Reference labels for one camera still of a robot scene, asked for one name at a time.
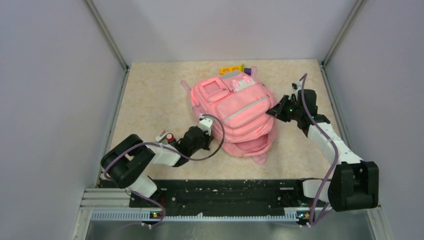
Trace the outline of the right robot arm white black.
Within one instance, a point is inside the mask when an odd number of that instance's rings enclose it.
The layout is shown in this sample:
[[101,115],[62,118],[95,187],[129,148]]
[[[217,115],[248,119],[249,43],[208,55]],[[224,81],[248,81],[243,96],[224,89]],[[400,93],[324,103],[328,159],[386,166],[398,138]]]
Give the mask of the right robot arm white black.
[[335,132],[330,120],[318,113],[314,90],[297,89],[270,108],[268,115],[297,127],[329,161],[329,172],[320,179],[304,180],[293,192],[299,206],[321,201],[336,212],[373,209],[379,204],[379,167],[355,154]]

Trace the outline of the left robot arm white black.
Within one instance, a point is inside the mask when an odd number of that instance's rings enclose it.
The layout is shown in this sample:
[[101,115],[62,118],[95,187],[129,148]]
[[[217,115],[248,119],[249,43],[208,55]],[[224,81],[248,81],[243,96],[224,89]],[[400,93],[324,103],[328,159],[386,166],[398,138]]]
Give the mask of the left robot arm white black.
[[160,202],[159,187],[143,172],[149,165],[180,167],[199,150],[209,150],[214,137],[208,130],[192,126],[182,138],[176,140],[172,134],[163,134],[162,142],[144,142],[138,135],[131,134],[110,150],[100,161],[105,177],[118,188],[141,195],[149,207]]

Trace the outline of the pink student backpack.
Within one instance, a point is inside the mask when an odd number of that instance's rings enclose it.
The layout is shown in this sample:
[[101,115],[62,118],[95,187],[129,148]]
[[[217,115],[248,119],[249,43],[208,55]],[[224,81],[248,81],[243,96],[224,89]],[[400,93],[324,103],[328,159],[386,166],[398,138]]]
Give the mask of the pink student backpack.
[[267,111],[276,106],[274,93],[257,79],[257,67],[251,73],[232,71],[181,85],[190,97],[195,116],[209,114],[219,123],[212,126],[213,136],[223,140],[223,150],[233,157],[252,158],[263,165],[267,152],[278,136],[275,119]]

